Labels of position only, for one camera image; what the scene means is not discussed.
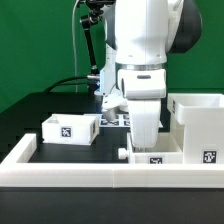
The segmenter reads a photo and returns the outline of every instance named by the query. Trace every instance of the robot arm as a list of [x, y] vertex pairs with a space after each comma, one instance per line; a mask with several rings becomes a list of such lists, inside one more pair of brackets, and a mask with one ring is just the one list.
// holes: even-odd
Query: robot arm
[[[106, 5], [115, 1], [87, 2]], [[200, 34], [201, 18], [194, 0], [116, 0], [117, 86], [122, 94], [109, 96], [102, 109], [111, 115], [115, 107], [127, 102], [134, 147], [150, 148], [156, 143], [160, 101], [166, 96], [166, 53], [186, 52]]]

